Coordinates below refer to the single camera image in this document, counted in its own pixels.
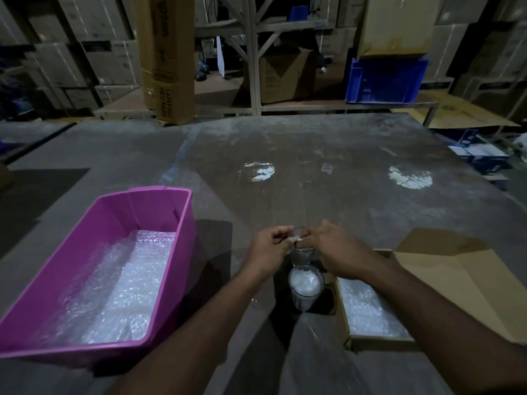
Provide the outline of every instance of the person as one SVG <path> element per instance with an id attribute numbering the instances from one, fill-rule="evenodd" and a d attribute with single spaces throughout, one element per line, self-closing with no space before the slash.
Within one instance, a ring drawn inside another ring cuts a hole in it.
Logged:
<path id="1" fill-rule="evenodd" d="M 115 382 L 109 393 L 198 394 L 221 363 L 252 297 L 293 246 L 292 226 L 255 235 L 240 270 L 171 337 Z M 527 358 L 438 292 L 382 258 L 328 220 L 311 227 L 298 247 L 315 247 L 326 269 L 371 285 L 455 393 L 527 393 Z"/>

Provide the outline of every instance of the gray tabletop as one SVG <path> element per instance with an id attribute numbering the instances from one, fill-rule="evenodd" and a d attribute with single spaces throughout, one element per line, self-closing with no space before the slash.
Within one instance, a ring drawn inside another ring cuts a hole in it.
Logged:
<path id="1" fill-rule="evenodd" d="M 9 147 L 8 152 L 0 154 L 0 162 L 10 162 L 72 125 L 68 122 L 0 122 L 0 141 Z"/>
<path id="2" fill-rule="evenodd" d="M 194 191 L 198 245 L 188 314 L 238 269 L 256 231 L 322 218 L 379 248 L 396 247 L 418 226 L 477 236 L 527 284 L 527 216 L 406 114 L 183 127 L 87 121 L 10 168 L 17 183 L 0 201 L 0 226 L 10 233 L 0 239 L 2 312 L 97 196 L 157 184 Z M 412 177 L 424 179 L 409 185 Z M 274 305 L 269 282 L 206 393 L 449 393 L 423 354 L 344 352 L 335 317 L 304 313 L 292 322 Z M 0 376 L 0 392 L 24 394 L 98 394 L 114 379 L 21 361 L 0 361 Z"/>

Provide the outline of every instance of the pink plastic bin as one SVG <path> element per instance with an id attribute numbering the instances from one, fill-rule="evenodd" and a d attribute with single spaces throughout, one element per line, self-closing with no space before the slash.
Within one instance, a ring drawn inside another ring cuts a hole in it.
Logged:
<path id="1" fill-rule="evenodd" d="M 175 320 L 176 307 L 183 298 L 196 236 L 191 199 L 191 190 L 165 186 L 138 187 L 99 197 L 0 321 L 0 358 L 81 367 L 144 353 L 160 330 L 165 331 L 166 323 Z M 96 248 L 127 238 L 139 229 L 176 232 L 144 338 L 56 348 L 38 346 L 38 330 L 60 311 L 61 295 Z"/>

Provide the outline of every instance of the bubble wrap sheet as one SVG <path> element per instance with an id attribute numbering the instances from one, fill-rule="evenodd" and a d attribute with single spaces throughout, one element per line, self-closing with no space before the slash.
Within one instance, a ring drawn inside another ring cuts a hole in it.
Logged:
<path id="1" fill-rule="evenodd" d="M 101 245 L 40 335 L 49 345 L 139 340 L 147 332 L 175 233 L 133 231 Z"/>
<path id="2" fill-rule="evenodd" d="M 351 335 L 412 338 L 390 306 L 360 280 L 338 279 Z"/>

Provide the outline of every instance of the forearm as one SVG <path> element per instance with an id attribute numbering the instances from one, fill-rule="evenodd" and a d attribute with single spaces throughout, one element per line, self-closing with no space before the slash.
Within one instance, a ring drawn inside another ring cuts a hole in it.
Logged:
<path id="1" fill-rule="evenodd" d="M 527 359 L 424 282 L 392 261 L 365 280 L 401 322 L 456 393 L 527 388 Z"/>
<path id="2" fill-rule="evenodd" d="M 256 291 L 252 278 L 236 275 L 109 393 L 202 393 Z"/>

